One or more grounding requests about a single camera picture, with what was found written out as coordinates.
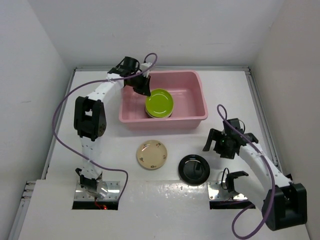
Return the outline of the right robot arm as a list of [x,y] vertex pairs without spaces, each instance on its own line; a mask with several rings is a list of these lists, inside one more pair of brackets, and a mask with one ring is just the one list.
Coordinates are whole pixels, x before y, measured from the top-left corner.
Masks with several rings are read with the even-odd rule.
[[308,220],[307,190],[285,176],[264,154],[256,136],[246,133],[237,118],[223,123],[223,130],[210,129],[203,151],[213,150],[224,159],[239,156],[252,170],[230,172],[222,187],[230,196],[244,195],[272,231],[304,225]]

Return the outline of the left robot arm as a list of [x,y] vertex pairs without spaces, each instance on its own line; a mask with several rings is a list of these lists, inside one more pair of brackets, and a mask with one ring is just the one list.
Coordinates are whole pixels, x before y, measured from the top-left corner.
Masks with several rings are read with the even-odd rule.
[[95,199],[107,195],[108,188],[102,180],[103,169],[99,163],[101,140],[107,128],[106,104],[124,87],[130,86],[142,96],[150,96],[150,70],[153,63],[140,63],[124,57],[111,68],[106,79],[94,91],[75,100],[73,126],[80,138],[83,164],[77,168],[80,186]]

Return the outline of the black plate front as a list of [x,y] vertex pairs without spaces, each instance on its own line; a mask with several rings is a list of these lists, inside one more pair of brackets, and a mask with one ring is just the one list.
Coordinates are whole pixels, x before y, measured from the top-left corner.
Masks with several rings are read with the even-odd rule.
[[180,179],[190,186],[205,183],[210,176],[210,165],[205,158],[197,154],[184,156],[178,164]]

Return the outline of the cream floral plate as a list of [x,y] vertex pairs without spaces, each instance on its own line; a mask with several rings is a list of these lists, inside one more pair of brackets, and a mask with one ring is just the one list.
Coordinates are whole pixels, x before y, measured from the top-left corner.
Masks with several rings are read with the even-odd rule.
[[166,146],[159,140],[146,140],[136,151],[136,159],[142,168],[157,170],[161,168],[168,157]]

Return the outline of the lime green plate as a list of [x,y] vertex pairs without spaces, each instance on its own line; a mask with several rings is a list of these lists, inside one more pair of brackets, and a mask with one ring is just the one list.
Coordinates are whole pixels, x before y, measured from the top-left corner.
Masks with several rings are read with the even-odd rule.
[[174,110],[174,99],[165,89],[152,90],[145,100],[145,111],[152,118],[168,118]]

